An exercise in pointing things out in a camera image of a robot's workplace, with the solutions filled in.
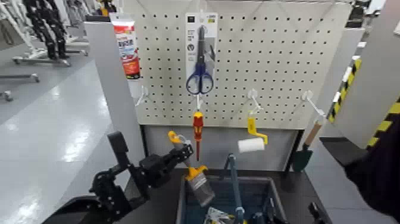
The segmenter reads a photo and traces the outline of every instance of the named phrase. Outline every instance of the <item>blue scissors handle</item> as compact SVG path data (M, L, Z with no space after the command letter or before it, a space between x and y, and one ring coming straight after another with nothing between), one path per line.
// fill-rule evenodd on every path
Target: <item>blue scissors handle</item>
M191 94L207 94L209 93L214 87L214 80L205 72L203 74L198 74L194 72L186 81L186 89Z

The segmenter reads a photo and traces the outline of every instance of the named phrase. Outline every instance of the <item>black robotic arm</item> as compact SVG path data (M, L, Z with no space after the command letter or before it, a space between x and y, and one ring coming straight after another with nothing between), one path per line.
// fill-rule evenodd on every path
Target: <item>black robotic arm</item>
M135 167L128 159L128 147L121 132L108 135L118 164L97 173L89 192L96 196L76 197L58 209L43 224L106 224L121 220L126 214L150 199L149 188L158 188L170 180L175 166L193 154L191 145L181 150L172 149L168 154L150 155ZM139 190L140 196L128 199L122 188L115 185L118 174L128 170Z

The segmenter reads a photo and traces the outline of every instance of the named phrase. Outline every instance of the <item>gray floor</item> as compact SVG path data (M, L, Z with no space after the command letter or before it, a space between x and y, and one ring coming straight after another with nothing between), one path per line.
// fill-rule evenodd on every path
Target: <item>gray floor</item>
M341 136L327 123L320 136ZM343 168L316 138L311 145L314 154L306 168L321 202L333 223L395 224L391 217L372 210L361 198L356 186L350 182Z
M113 128L90 57L74 56L72 67L15 66L10 57L24 45L0 52L3 73L38 73L41 82L0 80L15 100L0 100L0 205L2 223L41 223L62 203L87 192L92 176L115 163L106 134ZM330 125L322 135L334 135ZM307 167L333 223L395 223L361 199L319 141Z

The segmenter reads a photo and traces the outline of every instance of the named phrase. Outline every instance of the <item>product label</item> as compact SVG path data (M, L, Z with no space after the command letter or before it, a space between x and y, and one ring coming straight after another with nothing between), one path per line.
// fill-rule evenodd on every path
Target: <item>product label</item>
M214 76L215 53L217 52L218 39L218 14L217 13L186 13L186 78L195 71L198 57L198 30L205 27L204 58L207 72Z
M114 31L126 77L139 79L140 66L134 22L114 24Z

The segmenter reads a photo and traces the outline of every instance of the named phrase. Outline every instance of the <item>wooden handle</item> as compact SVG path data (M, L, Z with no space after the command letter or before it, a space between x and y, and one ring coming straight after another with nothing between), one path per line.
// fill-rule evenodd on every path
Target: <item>wooden handle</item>
M322 125L320 125L318 122L315 122L314 127L312 128L310 134L307 136L304 144L310 146L321 127Z

